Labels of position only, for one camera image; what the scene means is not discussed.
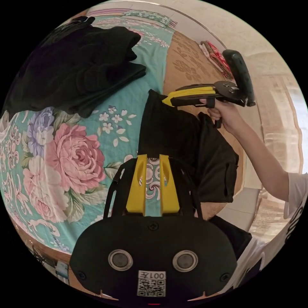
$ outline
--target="person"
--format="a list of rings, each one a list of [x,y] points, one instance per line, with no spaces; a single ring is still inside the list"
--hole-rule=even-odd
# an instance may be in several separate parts
[[[237,268],[219,294],[234,289],[261,271],[279,252],[294,230],[308,195],[308,174],[288,173],[267,149],[255,131],[240,116],[235,104],[216,101],[208,109],[213,120],[221,118],[224,128],[241,144],[264,188],[272,196],[285,201],[287,225],[268,243],[252,237],[237,260]]]

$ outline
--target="teal fabric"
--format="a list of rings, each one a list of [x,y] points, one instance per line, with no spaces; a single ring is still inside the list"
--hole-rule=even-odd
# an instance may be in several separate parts
[[[120,17],[96,17],[93,25],[138,32],[135,62],[147,67],[146,76],[104,101],[88,119],[52,108],[20,112],[0,143],[0,190],[10,216],[39,242],[67,253],[102,219],[119,166],[137,156],[148,91],[163,90],[173,35],[171,29]],[[159,216],[158,161],[148,161],[146,180],[146,215]]]
[[[171,19],[168,16],[149,11],[129,11],[127,13],[124,13],[123,16],[135,16],[135,17],[151,19],[160,22],[165,26],[168,26],[171,22]]]

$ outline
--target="white t-shirt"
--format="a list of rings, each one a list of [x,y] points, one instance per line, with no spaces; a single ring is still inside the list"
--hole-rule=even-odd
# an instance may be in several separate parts
[[[270,242],[265,243],[254,237],[251,239],[237,260],[234,274],[219,294],[237,288],[273,260],[294,230],[303,212],[307,196],[308,174],[289,173],[289,202],[285,203],[284,219],[291,219]]]

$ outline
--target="pink rose print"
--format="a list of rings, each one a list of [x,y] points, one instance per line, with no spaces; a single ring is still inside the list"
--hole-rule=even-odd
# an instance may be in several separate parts
[[[106,177],[105,157],[99,149],[96,135],[86,135],[86,127],[70,127],[63,123],[55,138],[46,145],[45,162],[61,175],[65,191],[72,188],[77,193],[98,187]]]
[[[63,211],[68,198],[60,185],[60,174],[46,166],[40,156],[33,157],[28,168],[23,170],[23,185],[31,205],[44,220],[53,223],[65,221],[67,217]]]

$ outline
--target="folded black cloth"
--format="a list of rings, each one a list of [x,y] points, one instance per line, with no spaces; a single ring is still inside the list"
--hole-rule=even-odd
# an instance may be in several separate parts
[[[162,102],[166,98],[153,90],[141,121],[138,154],[175,158],[198,187],[200,202],[232,202],[238,155],[211,118],[177,110]]]
[[[52,31],[16,76],[4,107],[9,114],[54,107],[87,118],[106,98],[145,75],[131,63],[138,33],[125,27],[101,29],[84,16]]]

